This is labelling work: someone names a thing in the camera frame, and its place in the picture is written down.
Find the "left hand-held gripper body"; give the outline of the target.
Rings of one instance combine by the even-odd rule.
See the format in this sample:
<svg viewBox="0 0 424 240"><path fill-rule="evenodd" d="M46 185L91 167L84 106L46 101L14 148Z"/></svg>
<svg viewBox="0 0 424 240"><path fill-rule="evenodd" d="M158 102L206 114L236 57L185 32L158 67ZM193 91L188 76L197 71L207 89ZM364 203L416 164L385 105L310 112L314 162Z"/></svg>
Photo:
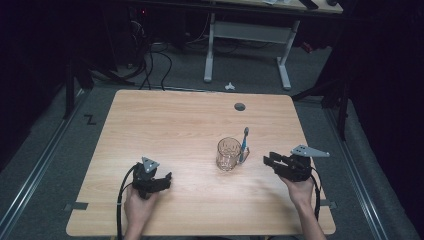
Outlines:
<svg viewBox="0 0 424 240"><path fill-rule="evenodd" d="M143 157L142 161L134 166L132 187L142 199L148 199L149 194L160 190L160 182L155 179L158 166L158 162L147 157Z"/></svg>

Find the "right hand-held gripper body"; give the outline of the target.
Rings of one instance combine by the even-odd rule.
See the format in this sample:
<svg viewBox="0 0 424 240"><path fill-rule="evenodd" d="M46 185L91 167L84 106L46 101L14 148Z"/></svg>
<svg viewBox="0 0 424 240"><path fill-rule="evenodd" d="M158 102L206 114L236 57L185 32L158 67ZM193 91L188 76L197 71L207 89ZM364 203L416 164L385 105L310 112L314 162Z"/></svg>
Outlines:
<svg viewBox="0 0 424 240"><path fill-rule="evenodd" d="M291 155L287 156L290 158L288 164L275 161L281 165L281 173L277 175L293 182L305 181L311 177L311 158L329 156L329 152L305 145L298 145L291 150Z"/></svg>

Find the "blue grey toothbrush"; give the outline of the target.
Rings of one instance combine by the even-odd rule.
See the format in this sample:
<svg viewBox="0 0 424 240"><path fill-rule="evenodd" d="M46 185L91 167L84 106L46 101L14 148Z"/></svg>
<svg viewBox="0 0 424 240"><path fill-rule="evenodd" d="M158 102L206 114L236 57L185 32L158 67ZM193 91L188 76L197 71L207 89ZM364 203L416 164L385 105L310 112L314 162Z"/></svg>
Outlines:
<svg viewBox="0 0 424 240"><path fill-rule="evenodd" d="M239 156L239 164L242 164L246 161L247 157L249 156L249 148L247 147L247 137L249 135L249 128L246 127L244 129L244 136L241 144L241 150L240 150L240 156Z"/></svg>

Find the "clear glass mug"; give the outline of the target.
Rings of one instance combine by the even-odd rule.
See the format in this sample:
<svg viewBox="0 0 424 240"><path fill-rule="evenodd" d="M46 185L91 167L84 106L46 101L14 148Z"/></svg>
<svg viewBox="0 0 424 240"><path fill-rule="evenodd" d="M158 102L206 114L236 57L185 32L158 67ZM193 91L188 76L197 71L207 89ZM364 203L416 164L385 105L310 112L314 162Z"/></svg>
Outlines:
<svg viewBox="0 0 424 240"><path fill-rule="evenodd" d="M217 144L216 165L222 171L232 171L238 164L243 164L250 154L250 149L237 139L226 137Z"/></svg>

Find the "person's right hand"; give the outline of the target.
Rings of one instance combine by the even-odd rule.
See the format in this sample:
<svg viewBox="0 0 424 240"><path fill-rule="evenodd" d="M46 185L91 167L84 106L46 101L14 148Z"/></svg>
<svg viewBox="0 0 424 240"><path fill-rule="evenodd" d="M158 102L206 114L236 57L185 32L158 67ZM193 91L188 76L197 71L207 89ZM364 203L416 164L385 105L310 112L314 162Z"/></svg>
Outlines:
<svg viewBox="0 0 424 240"><path fill-rule="evenodd" d="M282 182L287 186L289 197L297 209L311 208L313 181L311 179L293 182L281 177Z"/></svg>

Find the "black metal stand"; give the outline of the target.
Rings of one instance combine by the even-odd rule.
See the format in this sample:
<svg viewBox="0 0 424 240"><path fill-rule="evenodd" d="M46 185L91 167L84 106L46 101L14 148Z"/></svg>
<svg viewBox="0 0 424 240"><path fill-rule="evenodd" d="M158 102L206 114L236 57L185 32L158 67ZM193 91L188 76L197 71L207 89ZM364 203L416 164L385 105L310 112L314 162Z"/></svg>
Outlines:
<svg viewBox="0 0 424 240"><path fill-rule="evenodd" d="M77 80L82 89L91 90L94 86L94 82L91 76L92 70L99 72L112 82L123 85L133 85L133 82L130 82L124 77L120 77L105 68L95 65L87 59L72 56L66 65L66 99L64 119L69 119L75 109L76 95L74 81Z"/></svg>
<svg viewBox="0 0 424 240"><path fill-rule="evenodd" d="M325 66L315 85L293 95L292 100L299 101L308 96L322 96L321 106L324 109L337 107L336 130L338 136L345 141L345 124L348 117L347 108L350 83L350 77L342 68Z"/></svg>

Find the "white-framed desk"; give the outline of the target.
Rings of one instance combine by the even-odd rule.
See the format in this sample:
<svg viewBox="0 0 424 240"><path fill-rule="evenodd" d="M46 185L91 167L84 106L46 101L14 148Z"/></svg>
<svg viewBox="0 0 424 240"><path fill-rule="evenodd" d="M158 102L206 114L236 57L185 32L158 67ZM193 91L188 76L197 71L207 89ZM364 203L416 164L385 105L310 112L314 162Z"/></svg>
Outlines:
<svg viewBox="0 0 424 240"><path fill-rule="evenodd" d="M154 8L172 8L187 11L204 10L210 13L208 52L206 55L203 80L210 83L213 77L214 40L216 38L256 41L283 44L285 49L276 59L277 67L285 90L291 89L286 69L286 61L295 40L302 17L339 17L342 6L332 0L134 0L136 3ZM217 20L216 14L246 14L271 17L277 23L278 17L288 17L290 27L271 26L269 24L242 23L234 20Z"/></svg>

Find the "dark computer tower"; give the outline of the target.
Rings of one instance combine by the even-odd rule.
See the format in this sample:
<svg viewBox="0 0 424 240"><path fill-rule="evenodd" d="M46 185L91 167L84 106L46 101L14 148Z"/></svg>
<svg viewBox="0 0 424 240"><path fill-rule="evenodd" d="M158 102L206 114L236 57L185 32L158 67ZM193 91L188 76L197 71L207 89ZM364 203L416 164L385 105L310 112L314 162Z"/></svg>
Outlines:
<svg viewBox="0 0 424 240"><path fill-rule="evenodd" d="M135 45L135 62L142 64L149 49L149 32L147 25L147 9L130 6L128 8L131 36Z"/></svg>

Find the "metal floor rail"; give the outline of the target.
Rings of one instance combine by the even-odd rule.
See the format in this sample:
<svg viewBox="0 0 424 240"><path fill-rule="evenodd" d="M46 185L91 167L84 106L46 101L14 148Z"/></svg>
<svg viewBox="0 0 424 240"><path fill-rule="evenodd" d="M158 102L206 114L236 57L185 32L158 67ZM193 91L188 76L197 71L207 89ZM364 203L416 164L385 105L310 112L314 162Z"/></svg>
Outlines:
<svg viewBox="0 0 424 240"><path fill-rule="evenodd" d="M29 135L0 173L0 239L6 239L52 162L76 112L89 96L90 90L73 94L74 107L64 117L65 91L31 127Z"/></svg>
<svg viewBox="0 0 424 240"><path fill-rule="evenodd" d="M347 175L351 181L355 195L358 199L361 210L365 216L368 226L371 230L374 240L389 240L387 232L382 225L379 214L377 213L375 204L367 191L367 188L361 178L361 175L354 163L353 156L347 143L340 137L337 126L336 117L332 110L324 109L324 115L329 122L333 135L342 152L342 159L347 171Z"/></svg>

